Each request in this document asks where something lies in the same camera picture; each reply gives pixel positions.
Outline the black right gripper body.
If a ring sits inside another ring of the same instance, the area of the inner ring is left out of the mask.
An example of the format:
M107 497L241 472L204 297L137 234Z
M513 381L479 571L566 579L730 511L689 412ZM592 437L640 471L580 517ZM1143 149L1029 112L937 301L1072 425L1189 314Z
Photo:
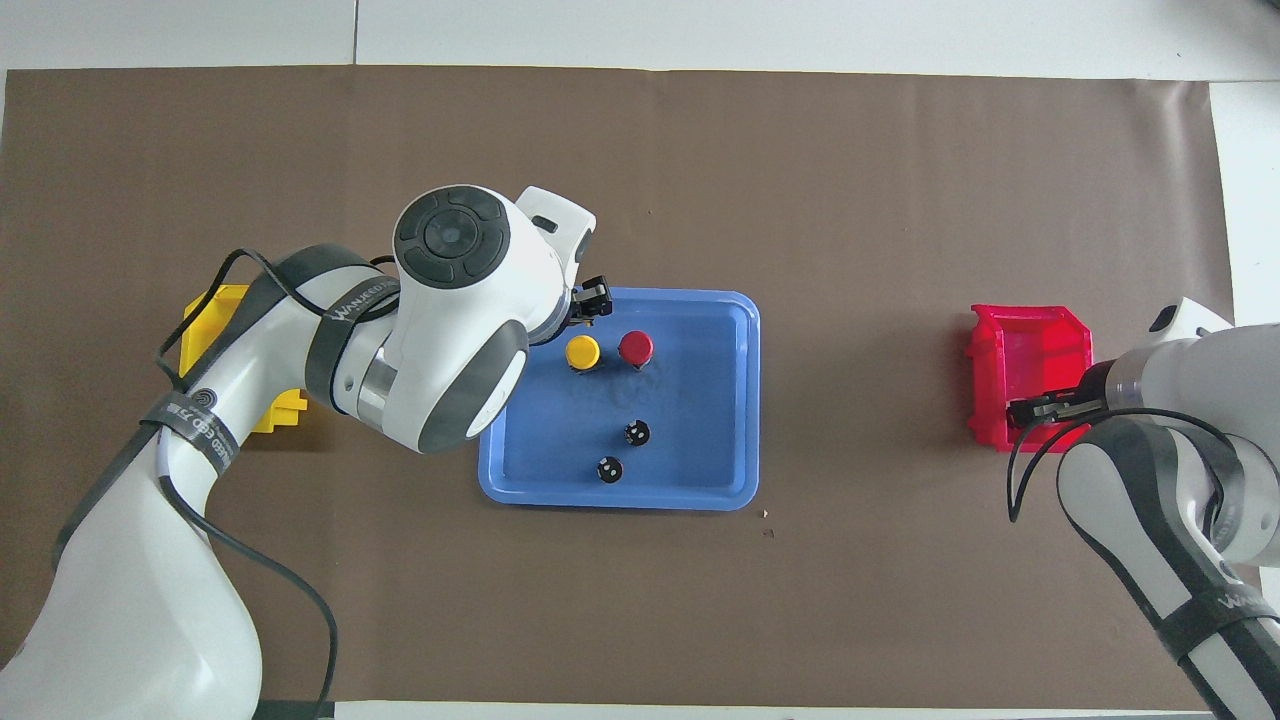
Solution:
M1138 361L1114 359L1091 366L1076 387L1084 402L1101 409L1138 407Z

